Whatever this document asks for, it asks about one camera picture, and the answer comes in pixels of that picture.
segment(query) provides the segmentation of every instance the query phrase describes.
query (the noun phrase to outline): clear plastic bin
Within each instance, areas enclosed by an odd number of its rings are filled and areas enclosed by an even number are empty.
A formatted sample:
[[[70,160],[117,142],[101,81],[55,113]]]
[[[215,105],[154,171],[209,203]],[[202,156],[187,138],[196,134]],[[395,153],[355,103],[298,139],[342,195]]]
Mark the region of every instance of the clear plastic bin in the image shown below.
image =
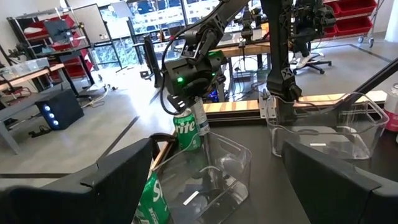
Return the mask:
[[[20,77],[32,72],[39,71],[46,66],[49,66],[49,60],[47,58],[29,60],[24,63],[20,63],[18,65],[13,65],[9,67],[12,73],[12,77],[8,79]]]
[[[39,59],[35,59],[35,60],[29,60],[29,61],[25,62],[25,64],[27,65],[27,67],[29,68],[29,70],[31,72],[41,70],[44,67],[48,67],[50,65],[48,58],[39,58]]]
[[[214,133],[201,149],[161,163],[155,171],[172,223],[221,223],[249,197],[250,165],[249,149]]]
[[[334,104],[348,95],[360,99],[344,109]],[[288,103],[273,96],[267,100],[267,123],[271,130],[272,153],[281,156],[286,139],[340,159],[369,159],[389,118],[361,93],[350,93],[328,101]],[[281,117],[276,101],[294,105],[295,114]]]

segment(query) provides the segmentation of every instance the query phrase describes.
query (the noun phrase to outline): concrete floor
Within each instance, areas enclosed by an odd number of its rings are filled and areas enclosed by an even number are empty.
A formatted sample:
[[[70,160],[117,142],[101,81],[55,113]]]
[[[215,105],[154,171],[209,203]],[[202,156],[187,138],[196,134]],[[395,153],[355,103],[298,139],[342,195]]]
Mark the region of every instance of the concrete floor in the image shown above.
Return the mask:
[[[357,38],[322,42],[320,47],[323,48],[318,50],[326,55],[325,60],[332,60],[333,66],[325,66],[324,75],[311,69],[299,71],[297,83],[304,95],[353,91],[388,61],[398,57],[398,44],[385,43],[377,36],[371,49],[366,44],[359,45]],[[246,67],[256,68],[255,61],[250,61],[246,61]],[[46,125],[43,118],[37,118],[13,130],[22,150],[19,155],[14,155],[10,149],[0,146],[0,187],[21,184],[40,187],[56,180],[45,174],[76,172],[94,163],[105,151],[112,153],[153,133],[173,130],[172,116],[160,107],[153,83],[141,80],[137,70],[117,76],[113,72],[100,73],[104,83],[118,86],[119,90],[111,91],[103,106],[86,108],[85,116],[68,129],[32,139],[27,133],[37,131],[41,124]],[[398,82],[398,73],[375,90],[387,91],[395,82]],[[35,110],[32,108],[24,113],[27,115]]]

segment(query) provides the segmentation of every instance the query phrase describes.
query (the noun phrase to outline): glass wall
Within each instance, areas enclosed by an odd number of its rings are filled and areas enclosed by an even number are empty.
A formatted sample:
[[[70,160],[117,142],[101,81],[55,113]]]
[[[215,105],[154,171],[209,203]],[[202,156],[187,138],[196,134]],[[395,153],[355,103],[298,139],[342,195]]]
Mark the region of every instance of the glass wall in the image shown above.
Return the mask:
[[[139,45],[144,42],[145,35],[151,35],[157,59],[160,61],[165,43],[160,43],[159,31],[162,29],[165,38],[170,37],[169,28],[193,24],[202,17],[208,15],[218,4],[219,0],[143,0],[138,2],[126,1],[127,6],[133,14],[132,32],[128,26],[128,18],[119,18],[111,6],[100,7],[101,15],[107,22],[111,38],[116,47],[116,52],[123,67],[135,65],[144,58],[144,48]],[[261,8],[260,0],[249,1],[252,8]],[[182,6],[187,17],[184,19]],[[226,32],[239,32],[241,26],[231,22]],[[173,59],[180,55],[183,41],[175,42],[167,59]],[[105,63],[100,67],[118,67],[116,54],[112,46],[97,47],[94,50],[95,57],[99,63]]]
[[[134,18],[134,34],[151,31],[166,31],[170,26],[184,26],[184,17],[180,0],[127,1]]]

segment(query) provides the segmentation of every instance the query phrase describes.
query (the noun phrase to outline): workbench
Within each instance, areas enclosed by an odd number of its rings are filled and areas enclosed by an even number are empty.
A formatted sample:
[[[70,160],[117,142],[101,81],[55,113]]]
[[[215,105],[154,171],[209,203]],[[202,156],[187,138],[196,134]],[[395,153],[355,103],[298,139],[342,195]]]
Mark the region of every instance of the workbench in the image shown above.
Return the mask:
[[[92,56],[91,56],[91,46],[90,45],[81,45],[78,47],[75,47],[73,49],[67,49],[67,50],[62,50],[62,51],[56,51],[56,52],[49,52],[49,53],[39,53],[36,54],[38,57],[48,57],[49,60],[56,60],[57,63],[63,63],[66,67],[70,65],[81,65],[83,68],[84,73],[88,77],[89,81],[89,86],[86,88],[89,88],[95,84],[94,78],[91,75],[90,68],[87,66],[84,55],[82,54],[81,50],[87,50],[88,57],[91,62],[94,62]],[[68,62],[72,59],[78,58],[78,62]],[[66,68],[62,68],[63,73],[65,74],[65,78],[68,80],[70,87],[75,94],[77,98],[91,98],[90,95],[82,95],[79,93],[79,91],[76,89],[75,84],[73,83],[72,76],[69,75],[68,71]]]
[[[262,38],[267,33],[266,29],[253,30],[253,40]],[[230,44],[240,43],[241,34],[233,33],[231,40],[220,41],[217,45],[216,50],[222,50],[224,56],[227,58],[238,57],[243,55],[242,49],[239,47],[228,47]],[[271,53],[271,46],[269,42],[264,42],[260,44],[247,44],[244,48],[245,55],[259,55],[259,54],[269,54]]]
[[[40,93],[33,94],[30,97],[23,99],[19,103],[16,103],[7,108],[4,108],[3,110],[0,110],[0,136],[4,139],[7,146],[10,147],[14,151],[15,154],[19,153],[20,148],[18,146],[18,143],[12,137],[11,133],[8,131],[6,125],[4,124],[4,121],[9,119],[14,114],[33,106],[35,104],[35,102],[37,102],[43,98],[46,98],[50,95],[59,93],[60,91],[62,91],[64,89],[70,88],[70,84],[67,81],[65,74],[62,70],[63,68],[64,68],[64,65],[62,63],[50,67],[51,72],[54,72],[54,71],[59,72],[59,75],[61,78],[60,83],[56,84],[54,87],[51,87],[44,91],[41,91]],[[33,78],[37,78],[39,76],[46,75],[48,73],[49,73],[49,71],[45,68],[38,72],[34,72],[31,74],[24,75],[24,76],[15,78],[13,80],[10,80],[10,83],[11,83],[11,85],[20,84],[22,82],[26,82],[27,80],[31,80]],[[7,83],[2,84],[2,85],[0,85],[0,90],[7,89],[8,87],[9,86]]]
[[[305,96],[303,100],[334,100],[341,95]],[[383,104],[387,95],[383,91],[372,91],[367,96]],[[265,119],[261,119],[259,109],[256,101],[205,105],[211,131],[242,144],[252,153],[249,197],[224,223],[310,223],[290,184],[282,159],[271,153],[271,133]],[[396,134],[385,131],[371,159],[348,162],[398,182],[396,146]],[[169,148],[160,156],[172,156],[175,152]]]

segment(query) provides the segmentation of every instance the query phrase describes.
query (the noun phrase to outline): sprite can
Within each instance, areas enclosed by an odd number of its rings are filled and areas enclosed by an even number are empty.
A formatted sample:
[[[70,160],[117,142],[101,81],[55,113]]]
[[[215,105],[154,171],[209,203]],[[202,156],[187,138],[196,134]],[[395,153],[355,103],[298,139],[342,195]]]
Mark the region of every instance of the sprite can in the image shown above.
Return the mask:
[[[200,147],[198,126],[191,109],[186,109],[182,114],[174,116],[173,123],[181,150],[192,151]]]
[[[166,224],[169,216],[169,208],[164,200],[156,173],[149,171],[148,181],[136,210],[136,217],[141,224]]]

